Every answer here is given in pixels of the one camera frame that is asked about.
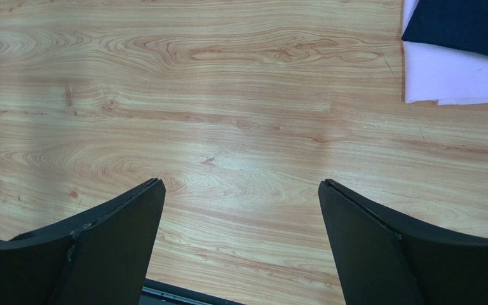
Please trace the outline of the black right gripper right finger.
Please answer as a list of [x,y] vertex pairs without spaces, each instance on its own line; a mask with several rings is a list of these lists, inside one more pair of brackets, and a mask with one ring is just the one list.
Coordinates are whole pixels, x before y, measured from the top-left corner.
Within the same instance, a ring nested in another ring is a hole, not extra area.
[[488,238],[410,217],[331,179],[318,197],[347,304],[488,304]]

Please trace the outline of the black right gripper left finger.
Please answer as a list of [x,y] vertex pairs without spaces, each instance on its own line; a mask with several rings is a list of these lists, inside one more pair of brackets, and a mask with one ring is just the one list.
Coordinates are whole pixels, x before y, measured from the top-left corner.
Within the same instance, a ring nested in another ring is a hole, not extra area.
[[0,240],[0,304],[138,304],[166,189],[159,179]]

